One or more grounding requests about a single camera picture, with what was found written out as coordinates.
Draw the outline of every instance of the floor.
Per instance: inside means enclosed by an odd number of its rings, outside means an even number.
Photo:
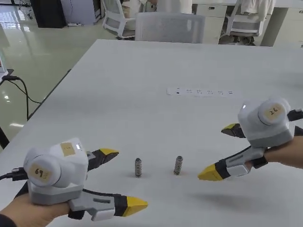
[[[29,96],[36,101],[47,96],[96,39],[115,38],[101,21],[94,26],[38,28],[26,10],[0,6],[0,51],[7,68],[25,81]],[[30,113],[36,107],[31,102]],[[11,140],[26,122],[25,95],[5,82],[0,87],[0,127]]]

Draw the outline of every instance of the hand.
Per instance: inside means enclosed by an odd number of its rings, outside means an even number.
[[[56,217],[68,214],[67,203],[40,206],[31,203],[29,195],[15,198],[0,214],[10,218],[17,227],[45,227]]]
[[[291,142],[270,148],[264,156],[268,162],[303,169],[303,136],[295,136]]]

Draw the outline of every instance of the white chair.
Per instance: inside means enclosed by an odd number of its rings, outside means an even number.
[[[228,20],[224,35],[260,36],[263,32],[264,21],[258,16],[242,15],[241,0],[237,0],[231,15],[225,16]]]
[[[182,13],[138,13],[136,41],[201,44],[205,17]]]
[[[120,38],[134,37],[134,31],[125,29],[125,25],[135,18],[125,18],[120,0],[102,0],[105,8],[103,27],[117,32]]]

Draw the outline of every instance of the number label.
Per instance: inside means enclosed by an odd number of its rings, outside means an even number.
[[[278,118],[284,112],[284,108],[280,104],[274,104],[264,112],[264,115],[271,121]]]
[[[33,178],[42,181],[44,183],[47,183],[49,179],[51,178],[52,172],[48,171],[47,169],[42,168],[40,165],[37,165],[36,163],[32,164],[32,166],[29,169],[29,174]]]
[[[62,143],[60,146],[65,157],[76,154],[74,148],[72,147],[72,143]]]

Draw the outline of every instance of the metal spring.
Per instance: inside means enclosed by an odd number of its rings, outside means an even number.
[[[134,162],[134,174],[138,178],[142,176],[142,161],[139,158],[136,158]]]
[[[179,175],[181,172],[181,167],[182,167],[182,162],[183,162],[183,157],[182,156],[178,156],[176,159],[176,164],[175,164],[175,170],[174,170],[174,174],[175,175]]]

